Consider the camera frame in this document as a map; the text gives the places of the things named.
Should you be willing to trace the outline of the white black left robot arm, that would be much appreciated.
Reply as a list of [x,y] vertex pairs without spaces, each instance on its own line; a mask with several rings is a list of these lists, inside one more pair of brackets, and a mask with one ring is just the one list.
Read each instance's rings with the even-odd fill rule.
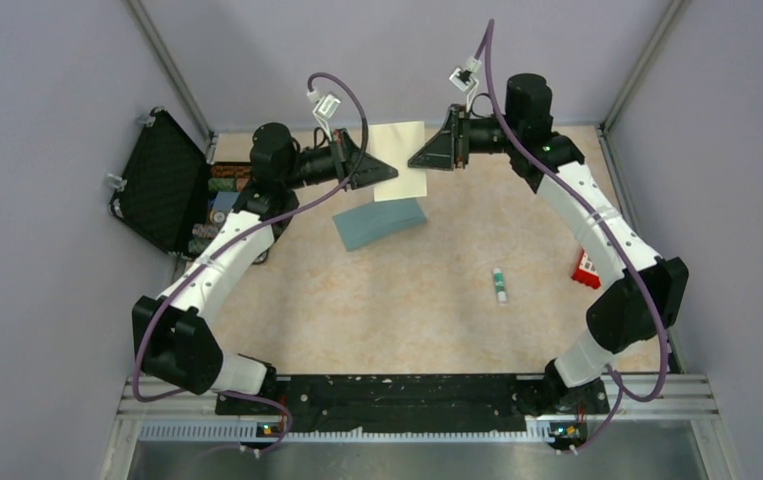
[[216,236],[181,278],[158,297],[141,297],[132,311],[136,374],[173,385],[175,391],[239,392],[254,413],[276,404],[269,364],[226,352],[211,330],[222,303],[248,268],[277,242],[292,218],[311,209],[296,191],[328,181],[337,191],[374,186],[398,170],[336,129],[325,144],[300,148],[290,130],[267,123],[252,135],[251,178]]

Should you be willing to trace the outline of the black poker chip case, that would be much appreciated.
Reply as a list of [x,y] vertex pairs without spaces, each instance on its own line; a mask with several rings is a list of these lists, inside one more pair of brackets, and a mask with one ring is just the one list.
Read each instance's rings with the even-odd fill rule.
[[214,209],[251,176],[248,161],[215,162],[163,107],[139,120],[141,131],[119,175],[108,176],[110,214],[163,253],[193,259],[215,237]]

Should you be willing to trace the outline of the beige letter paper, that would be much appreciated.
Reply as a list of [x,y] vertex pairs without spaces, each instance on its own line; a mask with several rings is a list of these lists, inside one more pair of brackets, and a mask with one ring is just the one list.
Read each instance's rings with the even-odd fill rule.
[[369,153],[398,172],[394,179],[373,187],[376,202],[427,196],[426,171],[408,166],[408,161],[424,145],[425,124],[422,121],[369,126]]

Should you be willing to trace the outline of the aluminium front frame rail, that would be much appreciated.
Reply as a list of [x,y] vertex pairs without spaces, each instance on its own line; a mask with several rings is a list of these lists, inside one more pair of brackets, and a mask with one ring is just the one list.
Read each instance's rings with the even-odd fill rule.
[[610,378],[573,393],[558,406],[533,409],[536,374],[292,375],[270,382],[260,400],[225,393],[159,398],[163,383],[142,379],[148,402],[127,383],[117,408],[101,477],[129,474],[139,441],[199,441],[258,448],[268,443],[531,442],[546,453],[572,451],[607,423],[684,422],[709,479],[739,479],[742,469],[722,425],[709,380],[675,373],[650,401],[628,388],[651,387],[651,374]]

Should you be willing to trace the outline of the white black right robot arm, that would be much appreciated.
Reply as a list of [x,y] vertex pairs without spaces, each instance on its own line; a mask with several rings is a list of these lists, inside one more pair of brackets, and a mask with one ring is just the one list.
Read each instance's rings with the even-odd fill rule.
[[448,108],[440,130],[408,161],[412,168],[454,170],[470,155],[508,156],[512,170],[565,222],[597,270],[602,295],[588,308],[586,327],[561,355],[549,361],[533,391],[518,401],[527,415],[569,412],[592,394],[633,345],[656,339],[659,372],[648,402],[663,389],[668,371],[667,330],[677,317],[688,280],[678,257],[666,259],[649,246],[602,192],[574,142],[553,129],[552,90],[544,77],[517,74],[506,83],[505,105],[491,115],[472,114],[479,82],[472,69],[457,68],[451,83],[467,97]]

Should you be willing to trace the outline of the green white glue stick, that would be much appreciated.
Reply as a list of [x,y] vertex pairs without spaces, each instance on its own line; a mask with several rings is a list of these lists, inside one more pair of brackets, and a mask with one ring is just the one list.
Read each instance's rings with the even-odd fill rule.
[[506,283],[503,271],[500,268],[492,269],[492,281],[497,302],[499,304],[506,304],[508,301]]

